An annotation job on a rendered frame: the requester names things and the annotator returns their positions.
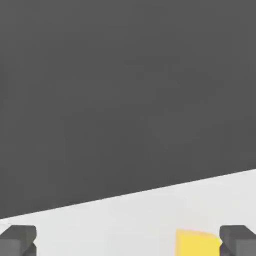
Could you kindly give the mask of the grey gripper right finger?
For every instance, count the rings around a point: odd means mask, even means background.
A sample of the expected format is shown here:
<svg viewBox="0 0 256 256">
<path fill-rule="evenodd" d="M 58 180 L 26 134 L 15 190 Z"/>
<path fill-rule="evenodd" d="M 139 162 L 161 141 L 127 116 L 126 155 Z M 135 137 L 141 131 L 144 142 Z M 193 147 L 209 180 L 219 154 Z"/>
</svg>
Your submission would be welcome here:
<svg viewBox="0 0 256 256">
<path fill-rule="evenodd" d="M 222 225 L 219 256 L 256 256 L 256 234 L 245 225 Z"/>
</svg>

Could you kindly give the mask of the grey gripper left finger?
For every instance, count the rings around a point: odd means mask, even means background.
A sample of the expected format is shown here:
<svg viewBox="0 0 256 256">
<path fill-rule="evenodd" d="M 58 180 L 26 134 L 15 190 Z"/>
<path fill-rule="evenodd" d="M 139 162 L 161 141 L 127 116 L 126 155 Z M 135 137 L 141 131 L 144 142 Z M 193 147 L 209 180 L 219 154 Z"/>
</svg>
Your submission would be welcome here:
<svg viewBox="0 0 256 256">
<path fill-rule="evenodd" d="M 34 225 L 0 227 L 0 256 L 37 256 Z"/>
</svg>

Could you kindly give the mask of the large yellow box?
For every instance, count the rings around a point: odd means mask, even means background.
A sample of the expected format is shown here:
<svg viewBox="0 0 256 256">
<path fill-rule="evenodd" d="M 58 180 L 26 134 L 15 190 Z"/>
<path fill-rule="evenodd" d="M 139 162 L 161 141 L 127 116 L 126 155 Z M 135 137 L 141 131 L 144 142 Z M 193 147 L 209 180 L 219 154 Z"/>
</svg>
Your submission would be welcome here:
<svg viewBox="0 0 256 256">
<path fill-rule="evenodd" d="M 221 240 L 214 234 L 177 229 L 175 256 L 220 256 Z"/>
</svg>

